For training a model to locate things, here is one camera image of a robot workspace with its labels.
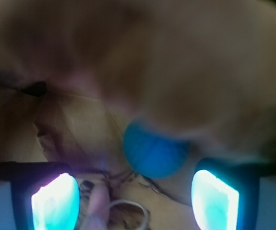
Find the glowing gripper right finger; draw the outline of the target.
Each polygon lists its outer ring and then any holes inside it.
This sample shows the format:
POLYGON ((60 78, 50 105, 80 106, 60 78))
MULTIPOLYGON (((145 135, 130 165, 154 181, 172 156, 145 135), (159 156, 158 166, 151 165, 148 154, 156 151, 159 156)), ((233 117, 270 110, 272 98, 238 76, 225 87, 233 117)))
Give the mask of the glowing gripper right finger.
POLYGON ((191 200, 202 230, 276 230, 276 162, 231 165, 202 159, 191 200))

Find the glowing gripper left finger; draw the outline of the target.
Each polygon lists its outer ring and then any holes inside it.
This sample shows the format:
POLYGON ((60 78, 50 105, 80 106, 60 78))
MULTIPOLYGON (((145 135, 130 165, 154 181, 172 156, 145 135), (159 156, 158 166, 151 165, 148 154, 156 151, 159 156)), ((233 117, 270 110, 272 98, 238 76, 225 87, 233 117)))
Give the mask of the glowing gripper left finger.
POLYGON ((0 230, 73 230, 80 192, 60 162, 0 162, 0 230))

